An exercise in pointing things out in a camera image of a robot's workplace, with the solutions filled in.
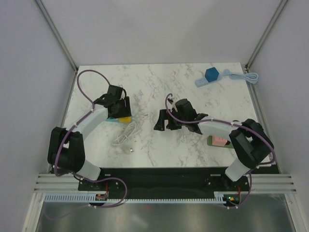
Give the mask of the yellow cube socket plug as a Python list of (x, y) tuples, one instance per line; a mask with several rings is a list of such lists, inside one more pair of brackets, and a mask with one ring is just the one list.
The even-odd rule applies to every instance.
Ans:
[(132, 122), (132, 117), (131, 116), (121, 117), (121, 118), (118, 118), (118, 121), (120, 123), (131, 123)]

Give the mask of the teal power strip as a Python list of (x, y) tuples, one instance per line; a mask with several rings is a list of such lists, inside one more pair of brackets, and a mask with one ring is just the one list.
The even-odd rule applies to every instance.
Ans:
[(107, 118), (106, 122), (115, 122), (115, 123), (122, 123), (121, 119), (119, 118)]

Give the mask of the pink cube socket plug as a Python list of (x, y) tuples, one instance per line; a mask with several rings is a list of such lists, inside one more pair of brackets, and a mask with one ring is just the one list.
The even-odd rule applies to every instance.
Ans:
[(223, 147), (228, 143), (228, 140), (218, 136), (212, 136), (212, 145)]

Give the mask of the green power strip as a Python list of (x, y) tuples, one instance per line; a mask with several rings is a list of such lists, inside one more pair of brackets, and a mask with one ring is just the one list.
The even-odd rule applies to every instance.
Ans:
[(214, 147), (231, 148), (231, 149), (234, 148), (230, 141), (218, 136), (209, 136), (207, 138), (207, 145)]

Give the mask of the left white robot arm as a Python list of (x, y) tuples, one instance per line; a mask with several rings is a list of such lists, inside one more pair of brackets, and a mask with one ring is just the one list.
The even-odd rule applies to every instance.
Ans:
[(91, 103), (92, 108), (81, 119), (67, 128), (55, 127), (51, 132), (47, 161), (56, 176), (74, 174), (89, 180), (95, 190), (106, 185), (101, 168), (86, 159), (84, 140), (104, 121), (130, 121), (130, 99), (126, 90), (110, 85), (107, 93)]

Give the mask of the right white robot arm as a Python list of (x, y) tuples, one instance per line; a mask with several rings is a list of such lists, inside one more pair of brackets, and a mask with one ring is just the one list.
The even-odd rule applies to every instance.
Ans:
[(243, 122), (215, 119), (208, 114), (197, 113), (188, 99), (175, 101), (169, 94), (165, 108), (159, 111), (154, 130), (174, 131), (183, 126), (193, 133), (226, 139), (232, 145), (237, 158), (221, 178), (222, 187), (226, 190), (233, 190), (242, 176), (257, 168), (274, 151), (274, 145), (263, 127), (253, 119)]

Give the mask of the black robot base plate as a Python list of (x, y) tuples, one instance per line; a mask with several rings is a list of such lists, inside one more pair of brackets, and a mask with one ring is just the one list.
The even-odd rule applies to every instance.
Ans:
[(208, 199), (215, 192), (246, 192), (248, 178), (233, 182), (225, 175), (225, 167), (201, 168), (104, 168), (103, 182), (83, 180), (79, 191), (107, 191), (110, 199)]

